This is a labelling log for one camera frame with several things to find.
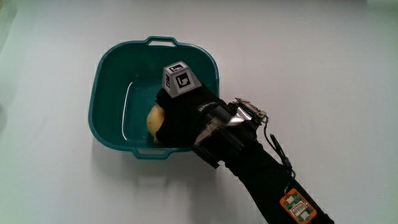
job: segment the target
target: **white background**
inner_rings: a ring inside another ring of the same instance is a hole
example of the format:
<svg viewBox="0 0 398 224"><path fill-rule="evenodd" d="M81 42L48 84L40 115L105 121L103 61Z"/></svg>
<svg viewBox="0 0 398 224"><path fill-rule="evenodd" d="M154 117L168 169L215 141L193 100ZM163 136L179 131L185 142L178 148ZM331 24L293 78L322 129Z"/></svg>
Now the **white background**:
<svg viewBox="0 0 398 224"><path fill-rule="evenodd" d="M94 139L97 63L110 47L150 35L215 58L222 99L242 96L268 112L298 181L337 223L397 223L396 7L4 1L10 8L0 54L0 223L264 223L227 169L191 152L139 161Z"/></svg>

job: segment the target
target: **orange circuit board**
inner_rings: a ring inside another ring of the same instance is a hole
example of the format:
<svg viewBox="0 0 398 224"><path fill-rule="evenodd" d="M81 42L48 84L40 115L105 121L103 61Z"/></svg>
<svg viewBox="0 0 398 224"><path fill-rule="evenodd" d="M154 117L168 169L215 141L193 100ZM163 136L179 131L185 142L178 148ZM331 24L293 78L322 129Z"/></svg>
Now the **orange circuit board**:
<svg viewBox="0 0 398 224"><path fill-rule="evenodd" d="M280 205L298 223L308 224L317 215L317 211L296 190L292 189L279 201Z"/></svg>

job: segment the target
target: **black wire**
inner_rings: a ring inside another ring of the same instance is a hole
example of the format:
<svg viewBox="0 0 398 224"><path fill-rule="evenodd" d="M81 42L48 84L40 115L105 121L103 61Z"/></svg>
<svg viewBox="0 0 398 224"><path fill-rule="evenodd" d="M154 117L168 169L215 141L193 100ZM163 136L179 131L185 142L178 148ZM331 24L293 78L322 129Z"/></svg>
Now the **black wire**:
<svg viewBox="0 0 398 224"><path fill-rule="evenodd" d="M270 137L271 137L272 142L274 143L274 145L272 145L270 140L268 139L268 137L267 137L268 120L269 120L269 118L268 118L268 116L266 116L266 122L265 122L265 125L264 125L264 136L266 137L266 140L267 140L268 144L271 146L271 148L273 148L273 150L275 150L275 152L278 154L280 159L282 159L282 163L287 168L287 172L289 173L289 175L290 176L293 175L292 178L289 180L289 182L286 184L286 187L284 189L285 196L287 197L287 189L289 188L289 185L296 178L296 173L294 172L293 167L292 167L289 159L285 155L285 152L283 151L282 147L280 146L278 140L276 140L275 136L273 134L270 134Z"/></svg>
<svg viewBox="0 0 398 224"><path fill-rule="evenodd" d="M275 152L276 152L276 149L275 149L275 147L271 144L271 142L269 141L269 139L268 139L268 137L267 137L267 131L266 131L266 129L267 129L267 124L268 124L268 116L266 116L266 123L265 123L265 125L264 125L264 136L266 137L266 140L267 140L267 142L268 142L268 144L271 146L271 148L273 148L274 150L275 150Z"/></svg>

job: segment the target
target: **yellow potato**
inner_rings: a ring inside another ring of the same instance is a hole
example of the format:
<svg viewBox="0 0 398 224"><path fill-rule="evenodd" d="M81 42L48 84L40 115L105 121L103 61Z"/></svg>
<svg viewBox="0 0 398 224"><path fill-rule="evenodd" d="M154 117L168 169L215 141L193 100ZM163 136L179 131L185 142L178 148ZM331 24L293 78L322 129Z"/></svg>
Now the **yellow potato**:
<svg viewBox="0 0 398 224"><path fill-rule="evenodd" d="M147 127L150 134L155 137L156 132L161 127L164 121L164 110L158 104L156 104L148 114Z"/></svg>

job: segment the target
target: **black fabric sleeve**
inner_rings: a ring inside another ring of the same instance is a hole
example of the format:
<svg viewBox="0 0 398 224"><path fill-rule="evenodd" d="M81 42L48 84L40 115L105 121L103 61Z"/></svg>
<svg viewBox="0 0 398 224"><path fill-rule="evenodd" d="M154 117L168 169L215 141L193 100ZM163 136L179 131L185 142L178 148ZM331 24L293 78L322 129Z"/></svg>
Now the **black fabric sleeve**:
<svg viewBox="0 0 398 224"><path fill-rule="evenodd" d="M225 166L247 188L268 224L296 224L279 204L290 176L286 168L269 155L258 141L242 150L239 159L226 162ZM296 180L290 184L288 191L293 188L317 211L313 224L334 223Z"/></svg>

